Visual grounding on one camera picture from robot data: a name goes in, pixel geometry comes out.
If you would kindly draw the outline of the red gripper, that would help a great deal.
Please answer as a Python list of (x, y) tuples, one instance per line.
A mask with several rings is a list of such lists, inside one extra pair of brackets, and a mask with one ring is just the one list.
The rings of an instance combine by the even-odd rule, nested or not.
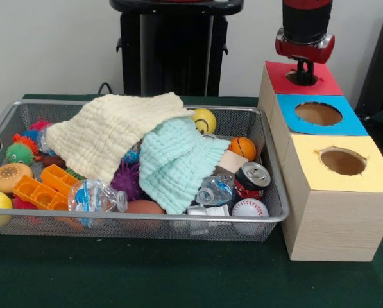
[(335, 36), (327, 34), (318, 42), (312, 44), (297, 44), (287, 40), (284, 29), (280, 28), (276, 35), (276, 52), (284, 57), (298, 60), (296, 68), (297, 82), (314, 83), (314, 63), (325, 64), (330, 58), (335, 46)]

